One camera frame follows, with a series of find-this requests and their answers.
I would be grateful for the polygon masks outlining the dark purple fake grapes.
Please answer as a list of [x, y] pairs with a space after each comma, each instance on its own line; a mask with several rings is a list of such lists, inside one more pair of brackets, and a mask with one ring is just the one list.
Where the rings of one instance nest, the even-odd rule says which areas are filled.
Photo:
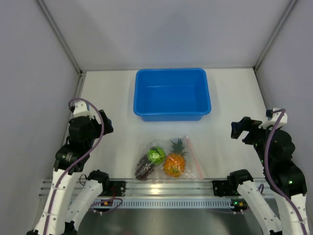
[[154, 171], [155, 164], [150, 161], [147, 155], [144, 155], [136, 166], [135, 178], [138, 180], [147, 180], [148, 176]]

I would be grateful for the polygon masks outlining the green fake apple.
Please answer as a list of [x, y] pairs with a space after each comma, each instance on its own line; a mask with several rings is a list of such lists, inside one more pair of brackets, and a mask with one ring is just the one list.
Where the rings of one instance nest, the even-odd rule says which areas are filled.
[[154, 164], [161, 164], [166, 158], [166, 153], [163, 148], [159, 146], [151, 147], [147, 152], [148, 160]]

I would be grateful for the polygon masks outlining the clear zip top bag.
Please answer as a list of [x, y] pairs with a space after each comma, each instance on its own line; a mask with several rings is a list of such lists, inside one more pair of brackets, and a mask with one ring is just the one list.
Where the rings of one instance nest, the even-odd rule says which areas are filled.
[[139, 153], [134, 178], [140, 181], [203, 179], [201, 166], [188, 136], [153, 140], [142, 147]]

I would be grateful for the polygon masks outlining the orange fake pineapple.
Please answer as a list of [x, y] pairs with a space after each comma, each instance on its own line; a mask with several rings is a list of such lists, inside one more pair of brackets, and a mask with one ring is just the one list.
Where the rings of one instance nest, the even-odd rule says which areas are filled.
[[185, 151], [185, 143], [182, 138], [171, 141], [171, 143], [171, 151], [164, 161], [163, 171], [167, 176], [179, 178], [186, 167], [185, 155], [187, 152]]

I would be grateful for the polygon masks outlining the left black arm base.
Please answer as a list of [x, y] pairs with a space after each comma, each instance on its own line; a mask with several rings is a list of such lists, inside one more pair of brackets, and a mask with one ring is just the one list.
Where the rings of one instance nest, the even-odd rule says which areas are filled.
[[125, 181], [110, 181], [106, 183], [100, 196], [103, 197], [121, 197], [124, 196], [126, 191]]

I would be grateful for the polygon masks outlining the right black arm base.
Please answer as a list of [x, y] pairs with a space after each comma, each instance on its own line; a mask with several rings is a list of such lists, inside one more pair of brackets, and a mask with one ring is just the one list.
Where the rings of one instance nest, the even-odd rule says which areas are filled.
[[232, 183], [227, 180], [215, 180], [212, 181], [213, 193], [215, 196], [239, 196], [239, 193], [235, 189]]

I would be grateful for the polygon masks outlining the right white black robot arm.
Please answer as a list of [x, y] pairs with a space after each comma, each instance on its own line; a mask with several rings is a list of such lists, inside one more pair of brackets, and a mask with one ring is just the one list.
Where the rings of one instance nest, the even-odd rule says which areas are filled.
[[262, 124], [249, 117], [232, 122], [231, 138], [237, 139], [243, 131], [248, 132], [242, 141], [254, 147], [264, 167], [265, 180], [273, 193], [279, 214], [273, 212], [246, 169], [229, 174], [228, 188], [247, 202], [263, 234], [308, 235], [306, 180], [292, 161], [295, 145], [291, 136], [281, 130], [277, 123]]

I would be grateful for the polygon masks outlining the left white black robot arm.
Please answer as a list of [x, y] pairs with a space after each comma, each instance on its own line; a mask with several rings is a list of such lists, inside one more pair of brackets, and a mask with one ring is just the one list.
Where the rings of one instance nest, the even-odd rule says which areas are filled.
[[91, 116], [88, 108], [74, 108], [69, 121], [67, 142], [56, 153], [49, 195], [37, 225], [29, 235], [75, 235], [80, 224], [99, 195], [109, 193], [110, 178], [107, 173], [93, 170], [83, 189], [72, 200], [75, 185], [82, 175], [90, 153], [102, 137], [113, 132], [112, 122], [103, 110], [100, 121]]

